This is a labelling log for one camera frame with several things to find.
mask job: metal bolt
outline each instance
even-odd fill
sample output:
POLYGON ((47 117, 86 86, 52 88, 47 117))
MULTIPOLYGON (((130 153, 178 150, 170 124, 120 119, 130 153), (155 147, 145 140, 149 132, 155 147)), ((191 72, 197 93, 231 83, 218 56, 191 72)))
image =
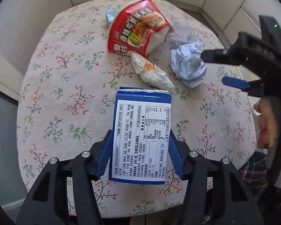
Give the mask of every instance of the metal bolt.
POLYGON ((82 155, 82 157, 89 157, 90 156, 90 152, 89 151, 85 151, 81 155, 82 155))
POLYGON ((191 151, 191 152, 189 153, 189 155, 190 155, 191 157, 197 157, 197 156, 198 156, 198 153, 195 152, 195 151, 191 151))
POLYGON ((56 157, 53 157, 50 159, 49 161, 51 164, 55 164, 57 162, 57 158, 56 157))
POLYGON ((230 163, 230 160, 228 158, 223 158, 223 163, 224 164, 229 164, 230 163))

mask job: white label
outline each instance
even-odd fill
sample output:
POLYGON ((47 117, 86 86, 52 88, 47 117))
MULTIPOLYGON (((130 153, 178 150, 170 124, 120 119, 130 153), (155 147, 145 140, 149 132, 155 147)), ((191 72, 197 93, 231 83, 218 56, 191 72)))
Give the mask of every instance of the white label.
POLYGON ((118 100, 112 177, 164 181, 170 135, 169 103, 118 100))

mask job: tablecloth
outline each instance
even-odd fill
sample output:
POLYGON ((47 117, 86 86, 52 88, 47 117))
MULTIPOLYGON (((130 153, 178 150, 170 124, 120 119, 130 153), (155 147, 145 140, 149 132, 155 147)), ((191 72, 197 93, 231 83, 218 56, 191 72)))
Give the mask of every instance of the tablecloth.
MULTIPOLYGON (((133 0, 93 0, 58 14, 39 42, 28 66, 17 118, 19 166, 27 190, 48 160, 74 158, 102 140, 112 128, 115 93, 120 86, 150 87, 135 74, 130 58, 106 51, 105 12, 133 0)), ((153 0, 171 23, 195 29, 205 49, 222 48, 202 23, 164 0, 153 0)), ((255 151, 255 129, 247 96, 221 83, 238 77, 232 66, 208 64, 205 80, 189 88, 175 77, 170 51, 155 49, 149 60, 174 83, 171 128, 176 138, 206 158, 231 159, 240 168, 255 151)), ((68 205, 75 214, 72 180, 68 205)), ((187 181, 180 181, 167 158, 164 185, 136 185, 108 180, 108 167, 93 182, 102 216, 134 216, 183 202, 187 181)), ((212 188, 208 180, 207 189, 212 188)))

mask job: human hand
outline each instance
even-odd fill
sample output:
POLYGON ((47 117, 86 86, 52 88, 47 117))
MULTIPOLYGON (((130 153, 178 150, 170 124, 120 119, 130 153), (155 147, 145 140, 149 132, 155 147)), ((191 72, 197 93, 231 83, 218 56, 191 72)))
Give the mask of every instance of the human hand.
POLYGON ((260 129, 257 147, 260 149, 268 148, 274 145, 274 139, 277 137, 277 125, 269 99, 262 99, 254 105, 254 109, 261 113, 258 116, 258 127, 260 129))

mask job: red food package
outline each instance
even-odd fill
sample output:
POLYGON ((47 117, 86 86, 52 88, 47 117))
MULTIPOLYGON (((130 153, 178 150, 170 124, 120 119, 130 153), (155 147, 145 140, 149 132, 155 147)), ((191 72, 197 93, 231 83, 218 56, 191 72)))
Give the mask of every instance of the red food package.
POLYGON ((171 28, 152 0, 136 0, 123 8, 111 23, 107 50, 123 55, 134 51, 147 58, 171 28))

